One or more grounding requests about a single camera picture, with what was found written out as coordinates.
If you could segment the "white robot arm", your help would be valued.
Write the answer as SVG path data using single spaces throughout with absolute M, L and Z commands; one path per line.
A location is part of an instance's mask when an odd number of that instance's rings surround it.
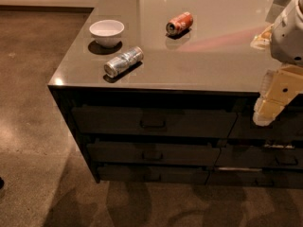
M 303 0 L 291 0 L 250 46 L 269 48 L 272 58 L 281 62 L 276 71 L 266 72 L 254 106 L 253 121 L 264 127 L 303 92 Z

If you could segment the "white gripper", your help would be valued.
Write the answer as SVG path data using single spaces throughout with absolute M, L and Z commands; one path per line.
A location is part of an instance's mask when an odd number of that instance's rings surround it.
M 254 106 L 253 121 L 257 126 L 269 126 L 297 95 L 303 92 L 303 68 L 283 64 L 276 71 L 268 70 Z

